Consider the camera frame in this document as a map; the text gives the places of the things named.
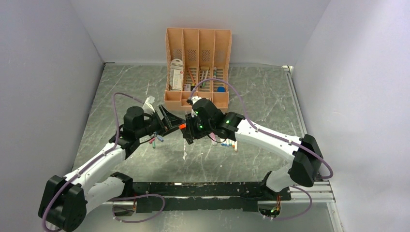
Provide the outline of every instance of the gray marble tabletop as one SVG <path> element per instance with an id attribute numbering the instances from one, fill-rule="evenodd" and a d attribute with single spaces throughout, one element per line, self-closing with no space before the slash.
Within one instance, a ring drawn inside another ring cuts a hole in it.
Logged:
<path id="1" fill-rule="evenodd" d="M 166 66 L 106 65 L 74 169 L 96 155 L 114 135 L 111 95 L 124 92 L 140 99 L 153 96 L 157 107 L 164 103 L 166 75 Z M 301 136 L 288 79 L 281 67 L 230 67 L 228 81 L 244 99 L 251 120 L 285 134 Z M 243 113 L 238 97 L 233 91 L 229 95 L 229 111 Z M 117 96 L 116 103 L 120 124 L 127 108 L 139 105 L 123 96 Z M 185 114 L 173 113 L 180 117 Z M 155 149 L 148 143 L 141 145 L 112 172 L 129 175 L 135 182 L 260 181 L 268 171 L 284 165 L 282 158 L 254 145 L 239 143 L 238 152 L 234 152 L 232 147 L 213 146 L 207 137 L 188 145 L 179 131 L 164 139 L 163 143 L 157 140 Z"/>
<path id="2" fill-rule="evenodd" d="M 124 92 L 145 99 L 156 98 L 154 106 L 163 103 L 167 68 L 165 66 L 107 65 L 104 69 L 95 100 L 90 111 L 74 168 L 96 155 L 115 133 L 111 95 Z M 273 130 L 302 136 L 301 125 L 292 98 L 292 91 L 281 67 L 230 67 L 229 82 L 239 91 L 251 119 Z M 118 96 L 120 118 L 127 108 L 138 105 L 133 100 Z M 242 113 L 237 96 L 230 91 L 229 111 Z M 174 112 L 180 117 L 185 112 Z M 142 182 L 203 182 L 203 181 L 260 181 L 268 171 L 284 165 L 284 160 L 254 145 L 239 143 L 239 151 L 231 147 L 212 146 L 209 138 L 188 145 L 180 132 L 174 132 L 165 141 L 157 141 L 156 148 L 141 145 L 126 161 L 112 172 L 119 171 Z M 305 203 L 286 204 L 284 216 L 303 211 Z M 154 214 L 135 214 L 128 220 L 150 217 Z M 258 212 L 242 210 L 165 211 L 149 222 L 125 224 L 112 220 L 110 207 L 93 210 L 77 229 L 79 232 L 149 231 L 333 231 L 326 204 L 315 203 L 310 213 L 289 221 L 264 220 Z"/>

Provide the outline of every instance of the blue cap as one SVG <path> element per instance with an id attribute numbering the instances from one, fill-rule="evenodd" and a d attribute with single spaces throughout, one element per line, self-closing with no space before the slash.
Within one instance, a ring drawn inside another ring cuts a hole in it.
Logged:
<path id="1" fill-rule="evenodd" d="M 225 92 L 225 87 L 219 86 L 217 88 L 217 92 L 224 93 Z"/>

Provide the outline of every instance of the black base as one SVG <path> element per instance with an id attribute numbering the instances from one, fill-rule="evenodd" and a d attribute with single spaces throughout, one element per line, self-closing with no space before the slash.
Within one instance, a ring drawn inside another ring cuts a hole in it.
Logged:
<path id="1" fill-rule="evenodd" d="M 258 201 L 282 201 L 291 199 L 289 188 L 276 193 L 266 188 L 263 182 L 134 182 L 137 195 L 156 193 L 165 197 L 164 210 L 217 210 L 242 209 L 258 212 Z M 160 198 L 150 197 L 137 200 L 136 213 L 158 211 L 162 206 Z"/>
<path id="2" fill-rule="evenodd" d="M 38 211 L 39 217 L 43 217 L 46 207 L 66 182 L 56 175 L 47 181 Z M 69 184 L 52 205 L 46 220 L 64 231 L 74 231 L 86 217 L 86 205 L 81 186 Z"/>

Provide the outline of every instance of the robotic arm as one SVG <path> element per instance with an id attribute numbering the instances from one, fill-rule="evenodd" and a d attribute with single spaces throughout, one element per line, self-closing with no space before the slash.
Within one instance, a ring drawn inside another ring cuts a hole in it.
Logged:
<path id="1" fill-rule="evenodd" d="M 289 136 L 254 122 L 251 122 L 254 125 L 252 127 L 243 115 L 235 112 L 223 114 L 208 99 L 193 97 L 191 101 L 192 112 L 185 115 L 186 127 L 181 129 L 188 144 L 192 144 L 193 140 L 207 136 L 209 133 L 214 133 L 222 139 L 257 145 L 281 156 L 287 162 L 284 167 L 269 175 L 266 181 L 269 189 L 279 192 L 294 184 L 304 187 L 313 186 L 321 162 L 307 151 L 294 145 L 303 145 L 323 158 L 313 136 L 305 135 L 304 138 Z M 259 130 L 286 138 L 287 142 L 275 139 Z"/>
<path id="2" fill-rule="evenodd" d="M 305 135 L 304 138 L 289 136 L 256 123 L 254 126 L 257 129 L 254 129 L 243 115 L 235 112 L 224 114 L 205 98 L 193 97 L 190 103 L 192 112 L 185 115 L 185 120 L 169 113 L 160 105 L 161 118 L 148 99 L 142 108 L 130 107 L 123 118 L 124 124 L 120 126 L 118 146 L 114 150 L 106 154 L 106 151 L 113 147 L 116 136 L 113 136 L 96 155 L 103 154 L 97 162 L 90 163 L 95 156 L 63 178 L 55 175 L 48 180 L 38 212 L 39 217 L 43 217 L 46 207 L 66 180 L 78 175 L 78 172 L 87 166 L 89 166 L 87 170 L 72 181 L 58 196 L 46 215 L 46 221 L 71 232 L 97 206 L 114 197 L 133 196 L 132 178 L 125 174 L 114 173 L 102 183 L 97 183 L 97 181 L 117 164 L 127 159 L 141 144 L 140 138 L 147 135 L 152 136 L 154 133 L 166 136 L 179 129 L 188 144 L 213 132 L 219 138 L 257 145 L 284 158 L 287 164 L 278 171 L 268 173 L 263 181 L 270 191 L 280 192 L 294 184 L 305 187 L 313 186 L 321 162 L 293 145 L 294 143 L 303 145 L 322 157 L 316 140 L 312 136 Z M 277 140 L 259 130 L 284 137 L 289 141 Z"/>
<path id="3" fill-rule="evenodd" d="M 39 217 L 43 217 L 52 198 L 67 180 L 79 175 L 79 171 L 87 166 L 89 167 L 86 171 L 72 181 L 53 203 L 46 215 L 47 222 L 71 232 L 81 224 L 89 212 L 102 203 L 114 197 L 133 195 L 132 178 L 125 174 L 114 173 L 102 183 L 97 183 L 97 181 L 117 164 L 127 159 L 141 144 L 140 138 L 147 135 L 153 136 L 154 133 L 166 136 L 178 130 L 178 126 L 185 123 L 183 119 L 169 113 L 162 105 L 159 106 L 161 118 L 149 102 L 148 98 L 142 108 L 133 106 L 127 109 L 124 124 L 120 126 L 118 146 L 114 150 L 107 153 L 114 146 L 115 135 L 97 155 L 83 166 L 66 174 L 63 178 L 55 175 L 48 180 L 38 212 Z"/>

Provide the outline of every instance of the white robotic arm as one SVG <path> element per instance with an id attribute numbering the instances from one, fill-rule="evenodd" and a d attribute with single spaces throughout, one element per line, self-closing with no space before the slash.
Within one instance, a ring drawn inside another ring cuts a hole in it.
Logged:
<path id="1" fill-rule="evenodd" d="M 301 143 L 299 137 L 289 136 L 286 134 L 279 133 L 277 131 L 262 127 L 256 123 L 254 125 L 264 131 L 268 131 L 272 134 L 276 134 L 280 137 L 286 137 L 289 140 L 295 141 L 296 143 Z M 266 182 L 266 186 L 275 192 L 279 192 L 282 189 L 296 184 L 288 174 L 288 170 L 292 166 L 294 159 L 294 152 L 298 150 L 298 147 L 294 145 L 289 145 L 284 141 L 277 140 L 266 134 L 257 132 L 253 127 L 249 125 L 246 120 L 242 120 L 237 126 L 237 131 L 235 132 L 235 138 L 239 142 L 245 142 L 248 144 L 256 145 L 267 151 L 270 151 L 286 161 L 286 165 L 279 170 L 272 172 Z"/>
<path id="2" fill-rule="evenodd" d="M 112 148 L 114 144 L 107 143 L 105 147 L 83 166 L 68 173 L 64 176 L 66 179 L 70 179 L 75 176 L 82 168 L 84 168 L 88 163 L 90 163 L 99 154 L 104 154 L 105 151 Z M 87 201 L 87 214 L 93 209 L 101 205 L 102 203 L 110 200 L 111 198 L 118 197 L 123 193 L 124 190 L 124 180 L 111 176 L 101 183 L 97 183 L 113 169 L 117 164 L 120 164 L 125 160 L 125 150 L 120 146 L 117 146 L 113 151 L 107 153 L 104 157 L 99 159 L 93 165 L 91 165 L 81 176 L 75 179 L 72 184 L 80 184 L 84 190 L 85 200 Z"/>

